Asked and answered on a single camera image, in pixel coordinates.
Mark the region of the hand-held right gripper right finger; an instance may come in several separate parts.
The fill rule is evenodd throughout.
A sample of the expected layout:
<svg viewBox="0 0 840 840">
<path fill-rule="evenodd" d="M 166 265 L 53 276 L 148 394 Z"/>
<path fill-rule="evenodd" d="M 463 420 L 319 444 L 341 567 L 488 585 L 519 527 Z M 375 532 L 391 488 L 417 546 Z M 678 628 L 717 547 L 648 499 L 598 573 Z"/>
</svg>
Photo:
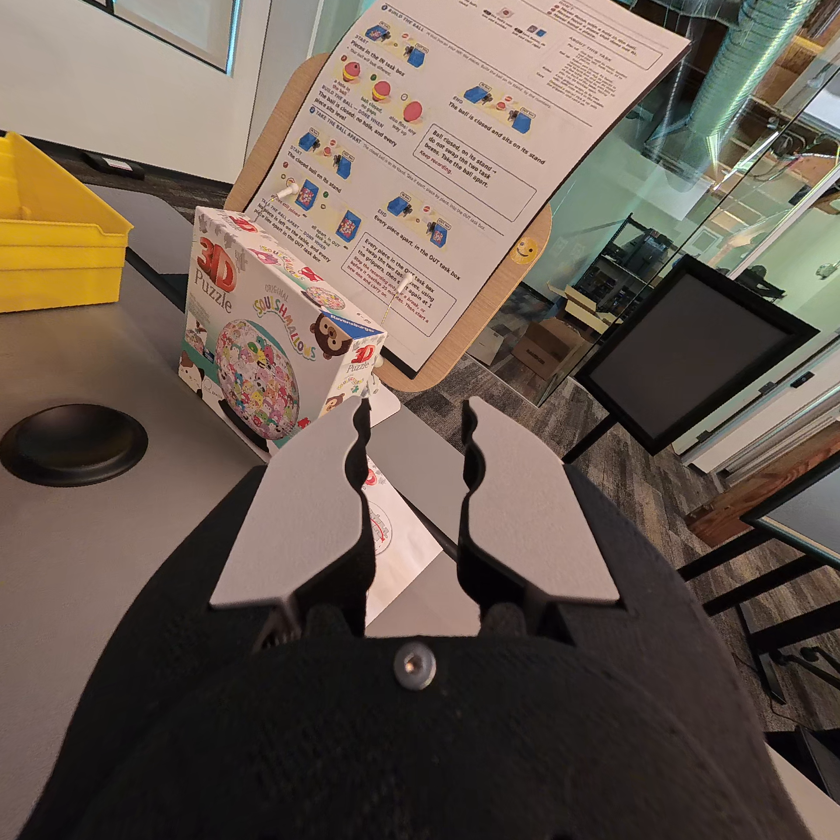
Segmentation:
<svg viewBox="0 0 840 840">
<path fill-rule="evenodd" d="M 462 405 L 466 494 L 457 577 L 481 618 L 499 604 L 543 629 L 551 605 L 615 607 L 616 583 L 562 459 L 480 397 Z"/>
</svg>

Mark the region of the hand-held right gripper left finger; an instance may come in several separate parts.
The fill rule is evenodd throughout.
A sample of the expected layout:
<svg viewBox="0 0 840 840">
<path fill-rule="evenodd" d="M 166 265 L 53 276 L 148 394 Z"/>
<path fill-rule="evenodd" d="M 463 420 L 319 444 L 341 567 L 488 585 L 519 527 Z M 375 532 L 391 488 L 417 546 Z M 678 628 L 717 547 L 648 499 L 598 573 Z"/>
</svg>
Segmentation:
<svg viewBox="0 0 840 840">
<path fill-rule="evenodd" d="M 301 631 L 317 605 L 365 628 L 375 577 L 366 445 L 371 406 L 349 398 L 275 454 L 211 595 L 215 610 L 267 606 Z"/>
</svg>

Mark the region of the yellow plastic bin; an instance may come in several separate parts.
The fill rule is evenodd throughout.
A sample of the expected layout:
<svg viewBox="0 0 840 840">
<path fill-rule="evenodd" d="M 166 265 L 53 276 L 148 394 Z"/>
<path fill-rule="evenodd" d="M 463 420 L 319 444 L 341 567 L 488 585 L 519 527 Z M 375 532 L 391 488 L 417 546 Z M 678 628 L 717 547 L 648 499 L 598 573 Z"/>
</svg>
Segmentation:
<svg viewBox="0 0 840 840">
<path fill-rule="evenodd" d="M 2 313 L 118 301 L 132 227 L 25 137 L 2 137 Z"/>
</svg>

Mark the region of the colourful puzzle box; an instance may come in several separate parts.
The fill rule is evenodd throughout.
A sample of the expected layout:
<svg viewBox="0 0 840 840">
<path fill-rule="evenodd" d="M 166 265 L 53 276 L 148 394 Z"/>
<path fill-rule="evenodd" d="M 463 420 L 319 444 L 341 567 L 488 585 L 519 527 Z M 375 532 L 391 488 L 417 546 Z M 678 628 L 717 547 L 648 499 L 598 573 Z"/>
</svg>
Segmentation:
<svg viewBox="0 0 840 840">
<path fill-rule="evenodd" d="M 386 332 L 243 213 L 195 210 L 178 373 L 265 460 L 347 399 L 382 391 Z"/>
</svg>

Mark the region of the white printed leaflet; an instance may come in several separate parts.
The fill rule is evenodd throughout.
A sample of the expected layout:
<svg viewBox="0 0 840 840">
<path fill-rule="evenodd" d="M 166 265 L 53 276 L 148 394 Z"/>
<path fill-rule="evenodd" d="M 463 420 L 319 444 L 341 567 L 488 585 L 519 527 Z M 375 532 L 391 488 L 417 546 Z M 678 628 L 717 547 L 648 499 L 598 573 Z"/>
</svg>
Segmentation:
<svg viewBox="0 0 840 840">
<path fill-rule="evenodd" d="M 442 552 L 432 533 L 371 458 L 363 490 L 371 517 L 375 576 L 366 596 L 368 627 Z"/>
</svg>

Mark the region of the brown cardboard box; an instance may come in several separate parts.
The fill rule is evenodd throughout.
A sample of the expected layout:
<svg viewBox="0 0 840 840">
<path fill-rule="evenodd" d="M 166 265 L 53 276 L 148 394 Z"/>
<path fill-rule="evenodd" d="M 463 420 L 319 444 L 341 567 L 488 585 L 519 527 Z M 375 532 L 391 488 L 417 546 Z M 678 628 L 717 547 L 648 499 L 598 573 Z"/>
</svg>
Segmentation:
<svg viewBox="0 0 840 840">
<path fill-rule="evenodd" d="M 580 331 L 559 318 L 532 321 L 511 355 L 540 379 L 572 372 L 593 346 Z"/>
</svg>

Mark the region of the wooden bench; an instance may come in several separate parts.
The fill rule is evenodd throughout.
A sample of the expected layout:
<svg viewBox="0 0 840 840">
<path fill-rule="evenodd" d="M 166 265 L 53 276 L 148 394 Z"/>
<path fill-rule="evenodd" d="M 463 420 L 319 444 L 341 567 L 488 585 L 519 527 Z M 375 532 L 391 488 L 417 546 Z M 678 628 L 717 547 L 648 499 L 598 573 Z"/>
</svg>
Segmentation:
<svg viewBox="0 0 840 840">
<path fill-rule="evenodd" d="M 714 549 L 749 529 L 741 520 L 742 515 L 838 450 L 839 422 L 834 420 L 752 476 L 686 514 L 684 523 L 700 541 Z"/>
</svg>

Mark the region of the printed instruction sheet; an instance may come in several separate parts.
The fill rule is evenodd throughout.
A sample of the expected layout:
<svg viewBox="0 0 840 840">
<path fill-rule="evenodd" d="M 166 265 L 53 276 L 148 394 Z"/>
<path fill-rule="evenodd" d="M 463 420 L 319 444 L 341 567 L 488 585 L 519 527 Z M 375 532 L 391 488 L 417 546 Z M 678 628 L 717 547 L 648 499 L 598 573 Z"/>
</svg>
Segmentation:
<svg viewBox="0 0 840 840">
<path fill-rule="evenodd" d="M 690 41 L 617 2 L 374 3 L 248 202 L 415 378 L 592 148 Z"/>
</svg>

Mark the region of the wooden easel board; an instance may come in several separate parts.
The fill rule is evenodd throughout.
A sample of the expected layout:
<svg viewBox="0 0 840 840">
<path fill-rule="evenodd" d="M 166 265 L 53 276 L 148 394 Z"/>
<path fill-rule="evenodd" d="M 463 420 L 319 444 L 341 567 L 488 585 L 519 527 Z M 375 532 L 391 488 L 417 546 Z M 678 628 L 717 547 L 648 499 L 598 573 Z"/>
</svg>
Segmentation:
<svg viewBox="0 0 840 840">
<path fill-rule="evenodd" d="M 250 199 L 277 157 L 308 91 L 321 69 L 330 58 L 328 52 L 306 59 L 291 75 L 265 127 L 245 158 L 224 207 L 234 211 L 245 210 Z M 518 289 L 530 269 L 537 265 L 549 242 L 552 227 L 550 206 L 546 205 L 530 223 L 522 238 L 535 242 L 535 252 L 527 265 L 513 260 L 513 253 L 501 261 L 485 286 L 469 304 L 455 326 L 447 333 L 436 351 L 429 357 L 420 372 L 409 377 L 396 363 L 387 358 L 379 369 L 381 381 L 398 392 L 424 392 L 438 385 L 466 354 L 469 346 L 490 324 L 502 306 Z"/>
</svg>

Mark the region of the silver ventilation duct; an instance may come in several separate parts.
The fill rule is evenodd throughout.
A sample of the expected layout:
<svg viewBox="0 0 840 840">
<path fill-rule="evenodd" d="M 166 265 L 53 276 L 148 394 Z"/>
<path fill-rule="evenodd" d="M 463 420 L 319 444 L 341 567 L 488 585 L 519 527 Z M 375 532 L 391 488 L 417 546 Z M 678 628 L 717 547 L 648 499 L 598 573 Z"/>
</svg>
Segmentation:
<svg viewBox="0 0 840 840">
<path fill-rule="evenodd" d="M 722 141 L 732 121 L 810 17 L 816 1 L 746 1 L 692 104 L 687 128 Z"/>
</svg>

